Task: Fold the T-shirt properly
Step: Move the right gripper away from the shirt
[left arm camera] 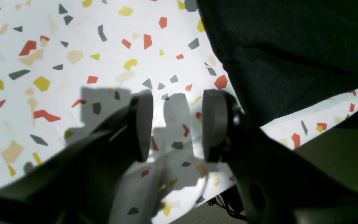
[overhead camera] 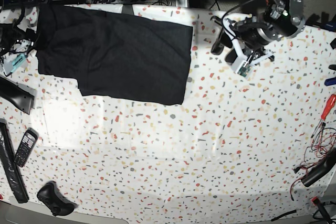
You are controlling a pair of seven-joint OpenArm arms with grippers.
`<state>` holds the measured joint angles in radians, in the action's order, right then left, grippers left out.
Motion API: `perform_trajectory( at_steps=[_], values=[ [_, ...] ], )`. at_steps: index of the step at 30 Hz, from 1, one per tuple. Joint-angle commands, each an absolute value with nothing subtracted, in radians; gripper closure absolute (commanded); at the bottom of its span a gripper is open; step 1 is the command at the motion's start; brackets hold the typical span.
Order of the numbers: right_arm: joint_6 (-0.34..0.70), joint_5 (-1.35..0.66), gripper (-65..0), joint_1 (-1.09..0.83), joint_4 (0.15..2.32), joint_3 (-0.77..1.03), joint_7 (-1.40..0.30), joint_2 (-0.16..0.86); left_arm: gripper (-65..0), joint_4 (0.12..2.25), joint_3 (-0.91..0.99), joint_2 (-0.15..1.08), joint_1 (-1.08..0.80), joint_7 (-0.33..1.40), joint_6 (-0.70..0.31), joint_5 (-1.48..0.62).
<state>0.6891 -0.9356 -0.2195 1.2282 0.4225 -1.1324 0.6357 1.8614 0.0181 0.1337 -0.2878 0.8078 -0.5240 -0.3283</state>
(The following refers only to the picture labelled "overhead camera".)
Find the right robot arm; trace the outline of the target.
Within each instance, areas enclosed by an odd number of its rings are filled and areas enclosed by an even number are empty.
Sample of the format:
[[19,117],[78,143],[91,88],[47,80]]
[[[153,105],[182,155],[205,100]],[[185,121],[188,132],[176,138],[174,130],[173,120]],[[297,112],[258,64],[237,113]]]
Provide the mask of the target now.
[[17,0],[20,15],[1,24],[1,55],[24,50],[64,62],[134,56],[148,49],[155,56],[188,55],[203,27],[191,9],[158,5],[93,3],[62,5],[57,0]]

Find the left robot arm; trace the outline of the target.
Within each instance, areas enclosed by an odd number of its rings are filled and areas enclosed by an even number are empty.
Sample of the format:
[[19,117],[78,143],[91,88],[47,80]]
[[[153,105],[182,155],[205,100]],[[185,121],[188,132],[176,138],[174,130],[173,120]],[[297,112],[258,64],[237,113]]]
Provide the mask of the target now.
[[266,0],[263,14],[235,21],[230,15],[242,6],[231,8],[222,17],[211,17],[221,27],[211,53],[218,56],[225,47],[229,48],[225,61],[234,73],[248,78],[254,66],[266,59],[274,60],[273,52],[266,46],[283,38],[296,37],[304,30],[306,20],[303,0]]

